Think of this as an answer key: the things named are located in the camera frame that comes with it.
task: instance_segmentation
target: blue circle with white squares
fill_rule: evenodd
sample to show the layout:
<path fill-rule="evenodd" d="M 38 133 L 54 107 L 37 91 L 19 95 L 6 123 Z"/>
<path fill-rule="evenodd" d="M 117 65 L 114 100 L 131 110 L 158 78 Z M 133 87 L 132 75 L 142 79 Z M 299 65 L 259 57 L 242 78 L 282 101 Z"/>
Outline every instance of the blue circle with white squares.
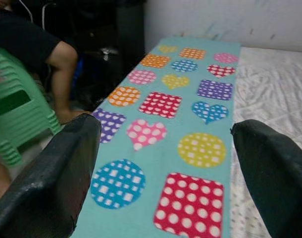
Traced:
<path fill-rule="evenodd" d="M 178 72 L 191 72 L 197 70 L 199 67 L 197 63 L 187 59 L 177 60 L 171 66 L 172 69 Z"/>
<path fill-rule="evenodd" d="M 119 209 L 136 201 L 145 186 L 146 177 L 139 166 L 129 160 L 117 160 L 93 175 L 91 194 L 99 206 Z"/>

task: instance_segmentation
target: teal fabric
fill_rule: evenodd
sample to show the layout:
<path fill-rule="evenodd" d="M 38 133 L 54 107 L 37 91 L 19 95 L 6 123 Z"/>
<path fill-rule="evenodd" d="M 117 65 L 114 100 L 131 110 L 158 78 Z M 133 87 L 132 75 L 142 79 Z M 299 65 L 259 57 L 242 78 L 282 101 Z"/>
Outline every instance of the teal fabric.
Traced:
<path fill-rule="evenodd" d="M 177 46 L 177 51 L 163 53 L 158 46 Z M 72 235 L 73 238 L 169 238 L 175 235 L 156 228 L 153 217 L 169 173 L 177 172 L 185 175 L 218 181 L 224 186 L 224 201 L 222 214 L 222 237 L 230 236 L 230 165 L 233 97 L 229 101 L 210 99 L 197 95 L 198 87 L 202 80 L 211 80 L 223 83 L 232 83 L 235 86 L 235 74 L 216 78 L 207 71 L 212 64 L 220 66 L 232 66 L 236 68 L 237 63 L 220 63 L 214 59 L 216 53 L 230 53 L 239 56 L 240 45 L 234 43 L 223 43 L 206 41 L 195 38 L 172 37 L 161 40 L 151 54 L 168 56 L 170 62 L 164 68 L 146 67 L 141 64 L 136 69 L 149 70 L 156 74 L 156 80 L 150 84 L 137 85 L 129 81 L 128 77 L 121 86 L 135 87 L 141 92 L 140 99 L 129 106 L 117 107 L 111 105 L 108 100 L 100 106 L 104 111 L 124 115 L 126 120 L 112 139 L 107 143 L 101 143 L 96 162 L 94 174 L 108 163 L 118 160 L 128 160 L 137 165 L 144 173 L 145 187 L 141 196 L 135 201 L 119 209 L 108 209 L 99 206 L 92 198 L 91 191 L 88 192 L 80 213 L 77 227 Z M 179 56 L 184 47 L 206 50 L 204 59 L 188 59 Z M 176 60 L 191 60 L 198 65 L 198 69 L 189 72 L 175 71 L 171 64 Z M 163 84 L 162 78 L 167 74 L 186 76 L 190 79 L 189 85 L 175 89 L 169 89 Z M 161 92 L 182 97 L 177 114 L 172 119 L 157 115 L 148 115 L 139 111 L 150 92 Z M 205 102 L 212 105 L 222 105 L 228 109 L 228 116 L 216 121 L 205 123 L 202 118 L 192 111 L 196 102 Z M 149 124 L 161 122 L 167 129 L 166 137 L 157 143 L 145 146 L 135 151 L 133 143 L 127 135 L 127 127 L 137 119 L 144 119 Z M 226 158 L 223 163 L 210 168 L 200 168 L 187 164 L 178 154 L 179 141 L 186 135 L 202 132 L 218 136 L 226 146 Z"/>

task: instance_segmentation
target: white bedsheet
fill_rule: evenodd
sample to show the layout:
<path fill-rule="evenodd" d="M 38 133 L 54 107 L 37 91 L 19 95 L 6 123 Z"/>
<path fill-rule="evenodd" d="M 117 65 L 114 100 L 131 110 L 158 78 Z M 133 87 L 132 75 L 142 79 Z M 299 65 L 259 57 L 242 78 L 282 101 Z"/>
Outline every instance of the white bedsheet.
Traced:
<path fill-rule="evenodd" d="M 234 121 L 256 119 L 302 148 L 302 53 L 242 47 Z M 233 147 L 232 238 L 270 238 L 248 192 Z"/>

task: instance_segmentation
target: orange circle with white dots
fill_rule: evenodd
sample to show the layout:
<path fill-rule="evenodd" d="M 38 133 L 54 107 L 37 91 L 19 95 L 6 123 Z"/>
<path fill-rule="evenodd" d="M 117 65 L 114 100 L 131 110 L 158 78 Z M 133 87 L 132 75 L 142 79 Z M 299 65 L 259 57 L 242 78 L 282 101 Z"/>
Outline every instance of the orange circle with white dots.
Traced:
<path fill-rule="evenodd" d="M 118 87 L 108 96 L 108 101 L 114 106 L 125 107 L 137 102 L 140 95 L 140 91 L 134 87 Z"/>

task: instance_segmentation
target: pink circle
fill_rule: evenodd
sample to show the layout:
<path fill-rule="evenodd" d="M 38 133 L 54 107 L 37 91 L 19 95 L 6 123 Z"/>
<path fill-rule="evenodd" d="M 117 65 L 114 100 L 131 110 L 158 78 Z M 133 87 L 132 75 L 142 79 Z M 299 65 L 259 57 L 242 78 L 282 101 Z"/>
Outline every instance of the pink circle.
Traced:
<path fill-rule="evenodd" d="M 235 63 L 238 62 L 238 57 L 229 53 L 216 53 L 214 59 L 221 63 Z"/>
<path fill-rule="evenodd" d="M 156 74 L 147 70 L 133 70 L 128 75 L 129 81 L 135 84 L 152 83 L 156 79 Z"/>

